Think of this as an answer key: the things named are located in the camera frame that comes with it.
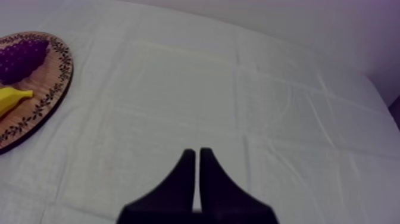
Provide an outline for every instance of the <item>white cloth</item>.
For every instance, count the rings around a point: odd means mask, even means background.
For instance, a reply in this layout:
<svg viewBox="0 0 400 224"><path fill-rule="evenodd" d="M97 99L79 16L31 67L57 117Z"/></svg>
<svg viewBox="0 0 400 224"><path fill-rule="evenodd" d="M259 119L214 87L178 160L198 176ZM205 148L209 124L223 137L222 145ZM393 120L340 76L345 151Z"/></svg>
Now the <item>white cloth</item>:
<svg viewBox="0 0 400 224"><path fill-rule="evenodd" d="M18 4L0 15L12 17ZM74 76L46 125L0 156L1 224L114 223L184 148L200 147L213 148L281 223L399 221L399 132L357 71L177 11L37 4L29 3L35 13L0 20L0 35L59 36Z"/></svg>

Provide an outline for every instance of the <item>purple grapes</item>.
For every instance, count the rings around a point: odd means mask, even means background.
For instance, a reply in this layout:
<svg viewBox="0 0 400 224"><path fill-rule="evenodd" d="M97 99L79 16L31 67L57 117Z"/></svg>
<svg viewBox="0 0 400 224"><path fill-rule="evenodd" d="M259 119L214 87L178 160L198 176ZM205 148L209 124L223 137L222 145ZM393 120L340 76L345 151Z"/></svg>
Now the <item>purple grapes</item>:
<svg viewBox="0 0 400 224"><path fill-rule="evenodd" d="M31 75L43 64L48 40L22 40L0 49L0 82L10 85Z"/></svg>

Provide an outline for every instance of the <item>bunch of grapes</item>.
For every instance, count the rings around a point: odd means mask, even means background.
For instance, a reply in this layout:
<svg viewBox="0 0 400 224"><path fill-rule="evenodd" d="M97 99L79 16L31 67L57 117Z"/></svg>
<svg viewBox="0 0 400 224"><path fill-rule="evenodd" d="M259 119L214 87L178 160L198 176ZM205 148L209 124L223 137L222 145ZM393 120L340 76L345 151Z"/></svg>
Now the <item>bunch of grapes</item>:
<svg viewBox="0 0 400 224"><path fill-rule="evenodd" d="M22 40L0 49L0 82L10 85L19 82L43 64L48 40Z"/></svg>

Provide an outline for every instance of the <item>white wall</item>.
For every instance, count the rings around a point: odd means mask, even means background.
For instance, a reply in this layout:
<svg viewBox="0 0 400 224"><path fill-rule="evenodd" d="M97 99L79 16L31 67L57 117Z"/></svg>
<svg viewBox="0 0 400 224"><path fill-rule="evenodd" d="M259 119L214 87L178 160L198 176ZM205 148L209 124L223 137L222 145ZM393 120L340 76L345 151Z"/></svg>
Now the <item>white wall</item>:
<svg viewBox="0 0 400 224"><path fill-rule="evenodd" d="M387 104L400 94L399 0L126 0L217 18L296 42L371 77Z"/></svg>

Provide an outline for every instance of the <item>round wooden tray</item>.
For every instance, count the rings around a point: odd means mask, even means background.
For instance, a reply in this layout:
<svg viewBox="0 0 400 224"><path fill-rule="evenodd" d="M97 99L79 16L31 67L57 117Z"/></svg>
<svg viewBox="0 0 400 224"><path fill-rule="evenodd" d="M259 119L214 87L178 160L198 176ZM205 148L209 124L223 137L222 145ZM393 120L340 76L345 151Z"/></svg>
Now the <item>round wooden tray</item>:
<svg viewBox="0 0 400 224"><path fill-rule="evenodd" d="M42 32L15 33L0 38L0 49L23 39L49 40L45 62L29 77L12 87L33 90L33 98L23 99L9 113L0 117L0 154L34 134L51 117L65 97L73 74L72 56L58 37Z"/></svg>

